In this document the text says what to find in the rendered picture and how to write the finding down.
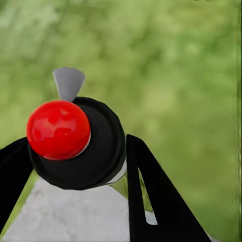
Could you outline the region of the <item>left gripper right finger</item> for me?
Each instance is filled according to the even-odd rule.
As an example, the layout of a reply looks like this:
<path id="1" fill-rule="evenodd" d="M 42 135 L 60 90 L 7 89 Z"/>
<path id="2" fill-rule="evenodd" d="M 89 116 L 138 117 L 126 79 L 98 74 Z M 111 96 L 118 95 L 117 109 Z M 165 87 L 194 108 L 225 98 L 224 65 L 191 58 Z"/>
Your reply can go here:
<path id="1" fill-rule="evenodd" d="M 146 143 L 127 135 L 130 242 L 212 242 Z M 157 225 L 146 222 L 138 168 Z"/>

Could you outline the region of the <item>insectifuge atomizer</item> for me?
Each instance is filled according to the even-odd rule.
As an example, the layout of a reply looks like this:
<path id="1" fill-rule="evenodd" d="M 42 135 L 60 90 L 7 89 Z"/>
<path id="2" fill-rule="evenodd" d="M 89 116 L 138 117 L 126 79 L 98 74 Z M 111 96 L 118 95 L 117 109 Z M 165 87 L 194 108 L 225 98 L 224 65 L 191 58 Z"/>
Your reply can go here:
<path id="1" fill-rule="evenodd" d="M 106 104 L 77 97 L 87 77 L 68 67 L 53 72 L 60 100 L 46 102 L 27 124 L 32 165 L 53 186 L 87 190 L 117 182 L 127 169 L 126 136 Z"/>

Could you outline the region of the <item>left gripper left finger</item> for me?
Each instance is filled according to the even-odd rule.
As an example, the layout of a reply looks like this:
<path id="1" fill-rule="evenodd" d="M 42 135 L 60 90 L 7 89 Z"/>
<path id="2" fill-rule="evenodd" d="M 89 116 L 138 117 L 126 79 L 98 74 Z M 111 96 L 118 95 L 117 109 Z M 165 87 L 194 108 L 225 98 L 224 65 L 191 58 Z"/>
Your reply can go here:
<path id="1" fill-rule="evenodd" d="M 28 143 L 25 137 L 0 150 L 0 233 L 34 168 Z"/>

